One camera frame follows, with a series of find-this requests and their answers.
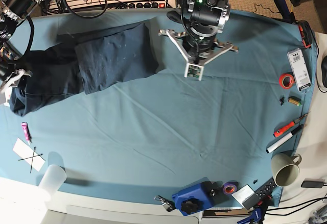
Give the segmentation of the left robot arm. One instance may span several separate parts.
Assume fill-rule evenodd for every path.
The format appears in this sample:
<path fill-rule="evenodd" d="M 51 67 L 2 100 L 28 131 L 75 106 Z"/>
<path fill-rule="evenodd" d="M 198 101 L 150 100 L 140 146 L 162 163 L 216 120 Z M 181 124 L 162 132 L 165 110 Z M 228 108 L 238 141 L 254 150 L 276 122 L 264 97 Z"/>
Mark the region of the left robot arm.
<path fill-rule="evenodd" d="M 182 0 L 180 18 L 186 31 L 183 46 L 194 51 L 196 57 L 210 49 L 216 35 L 223 32 L 229 15 L 229 0 Z"/>

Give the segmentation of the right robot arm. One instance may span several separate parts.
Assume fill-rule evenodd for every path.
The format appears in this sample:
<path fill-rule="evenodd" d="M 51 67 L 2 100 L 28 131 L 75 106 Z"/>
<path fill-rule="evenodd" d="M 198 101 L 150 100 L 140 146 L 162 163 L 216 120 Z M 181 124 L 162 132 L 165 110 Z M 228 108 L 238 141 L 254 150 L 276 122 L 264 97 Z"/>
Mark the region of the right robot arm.
<path fill-rule="evenodd" d="M 30 51 L 34 38 L 34 24 L 30 14 L 44 0 L 1 0 L 1 94 L 10 87 L 16 87 L 23 76 L 31 76 L 32 72 L 19 68 L 18 53 L 6 43 L 15 30 L 25 21 L 30 26 L 30 38 L 25 55 Z"/>

